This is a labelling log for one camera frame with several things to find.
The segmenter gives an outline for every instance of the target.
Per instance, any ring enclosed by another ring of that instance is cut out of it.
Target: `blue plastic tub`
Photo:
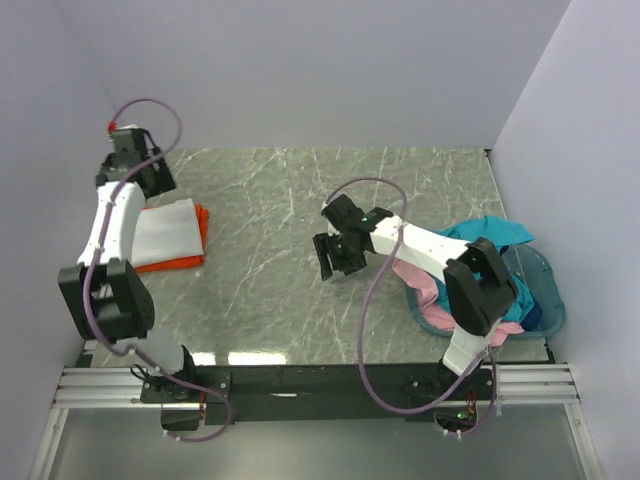
[[[565,310],[564,303],[560,298],[558,287],[553,279],[553,270],[544,255],[535,248],[528,245],[515,245],[510,247],[515,249],[520,263],[522,264],[522,272],[515,273],[522,282],[529,287],[531,295],[535,298],[542,308],[542,319],[540,320],[539,330],[531,332],[523,332],[518,335],[509,335],[509,340],[526,340],[529,338],[548,338],[558,333],[564,325]],[[453,332],[447,332],[434,327],[427,322],[422,316],[416,292],[411,287],[406,287],[407,300],[413,318],[429,333],[440,337],[450,337]]]

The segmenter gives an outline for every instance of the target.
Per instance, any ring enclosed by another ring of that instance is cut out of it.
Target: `marble table surface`
[[[365,291],[383,257],[349,277],[320,280],[312,244],[326,231],[327,193],[357,176],[399,183],[407,220],[441,229],[486,214],[504,215],[481,149],[307,148],[179,150],[168,158],[178,188],[151,205],[192,198],[210,211],[204,266],[143,275],[156,326],[189,348],[198,364],[340,364],[356,359]],[[347,193],[363,210],[398,210],[399,196],[367,183]],[[388,272],[371,301],[367,362],[439,360],[448,339],[412,318],[403,282]],[[501,361],[546,361],[544,340],[507,341]],[[102,348],[92,366],[122,366]]]

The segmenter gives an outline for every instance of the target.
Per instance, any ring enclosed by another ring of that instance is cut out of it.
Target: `white backdrop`
[[[113,109],[49,0],[0,2],[0,44],[0,465],[22,479],[80,346],[56,279],[88,238]]]
[[[638,478],[640,3],[573,0],[492,153],[549,257],[568,360],[611,479]]]
[[[569,3],[55,1],[113,99],[174,105],[190,147],[492,147]]]

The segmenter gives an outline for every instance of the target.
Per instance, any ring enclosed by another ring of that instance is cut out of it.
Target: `orange towel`
[[[196,203],[196,218],[200,228],[200,237],[202,238],[202,249],[207,243],[207,227],[209,225],[209,210],[199,203]],[[176,258],[167,260],[166,262],[152,263],[151,265],[143,265],[136,268],[138,273],[155,272],[157,270],[176,270],[179,268],[192,268],[204,265],[204,254],[194,255],[193,257]]]

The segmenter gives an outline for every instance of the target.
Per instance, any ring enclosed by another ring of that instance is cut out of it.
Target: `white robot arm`
[[[404,222],[381,208],[365,214],[344,194],[326,205],[322,215],[329,220],[331,233],[316,235],[313,240],[323,280],[333,270],[349,275],[364,268],[365,251],[391,254]],[[446,285],[456,327],[442,363],[461,375],[489,345],[497,324],[518,295],[517,287],[487,239],[469,243],[408,223],[403,237],[395,257]]]
[[[136,224],[146,200],[175,188],[164,159],[142,169],[127,182],[118,192],[110,212],[107,209],[122,176],[150,154],[159,153],[155,144],[149,151],[145,137],[153,143],[149,132],[135,125],[111,133],[114,152],[107,156],[96,176],[98,209],[89,242],[75,266],[60,270],[58,284],[78,332],[85,340],[92,340],[95,337],[85,315],[82,283],[98,246],[105,217],[109,215],[109,228],[100,245],[100,258],[91,281],[91,308],[97,323],[112,344],[140,347],[165,371],[179,376],[185,367],[191,369],[192,359],[170,335],[154,328],[151,295],[130,263]],[[150,372],[160,376],[153,369]]]

